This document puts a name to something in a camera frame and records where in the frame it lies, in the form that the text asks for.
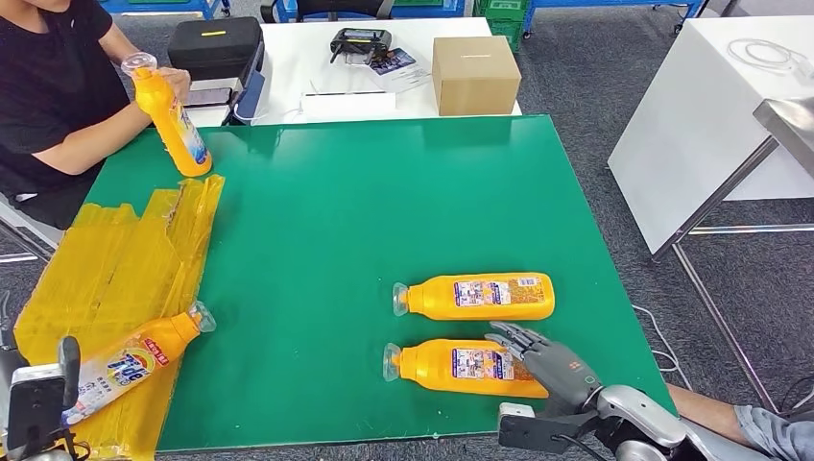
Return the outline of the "person's right hand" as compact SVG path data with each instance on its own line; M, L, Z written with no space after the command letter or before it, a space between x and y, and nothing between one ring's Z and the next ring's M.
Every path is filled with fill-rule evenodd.
M159 67L156 73L173 90L176 99L182 105L185 104L191 86L189 72L177 68Z

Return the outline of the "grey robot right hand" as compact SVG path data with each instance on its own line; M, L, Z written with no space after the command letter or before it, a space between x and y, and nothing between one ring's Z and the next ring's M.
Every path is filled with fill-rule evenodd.
M602 390L598 375L573 350L531 329L508 322L490 322L496 333L485 338L522 362L547 392L546 416L570 416L592 409L591 400Z

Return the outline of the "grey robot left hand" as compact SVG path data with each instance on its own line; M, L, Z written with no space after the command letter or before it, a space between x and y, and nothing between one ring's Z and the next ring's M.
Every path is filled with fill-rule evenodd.
M62 398L62 409L72 408L79 396L79 377L81 369L81 349L74 336L64 336L58 345L58 362L62 368L65 383Z

